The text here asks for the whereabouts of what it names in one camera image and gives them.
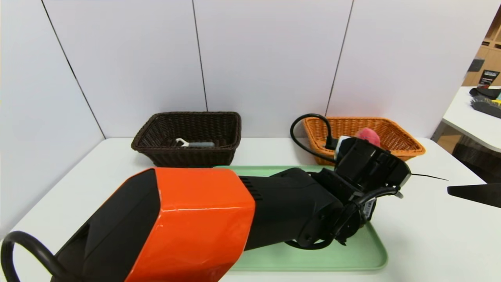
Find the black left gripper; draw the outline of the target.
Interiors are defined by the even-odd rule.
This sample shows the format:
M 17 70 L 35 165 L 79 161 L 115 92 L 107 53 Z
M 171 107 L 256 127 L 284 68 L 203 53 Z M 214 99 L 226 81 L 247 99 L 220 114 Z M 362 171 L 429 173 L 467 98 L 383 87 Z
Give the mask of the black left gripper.
M 373 198 L 363 205 L 361 210 L 361 224 L 366 224 L 371 220 L 376 204 L 377 198 Z

